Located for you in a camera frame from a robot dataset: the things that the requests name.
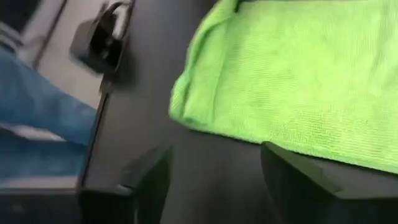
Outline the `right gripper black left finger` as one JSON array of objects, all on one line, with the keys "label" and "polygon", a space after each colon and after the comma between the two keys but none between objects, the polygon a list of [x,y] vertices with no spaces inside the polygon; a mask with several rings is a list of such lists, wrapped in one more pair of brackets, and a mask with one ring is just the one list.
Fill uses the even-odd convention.
[{"label": "right gripper black left finger", "polygon": [[160,223],[170,187],[174,152],[157,146],[125,166],[113,189],[79,193],[83,224]]}]

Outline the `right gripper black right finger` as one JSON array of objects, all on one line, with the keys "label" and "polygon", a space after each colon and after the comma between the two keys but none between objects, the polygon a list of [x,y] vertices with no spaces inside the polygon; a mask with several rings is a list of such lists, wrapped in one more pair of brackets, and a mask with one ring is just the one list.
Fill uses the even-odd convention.
[{"label": "right gripper black right finger", "polygon": [[262,143],[269,195],[284,223],[397,224],[397,175]]}]

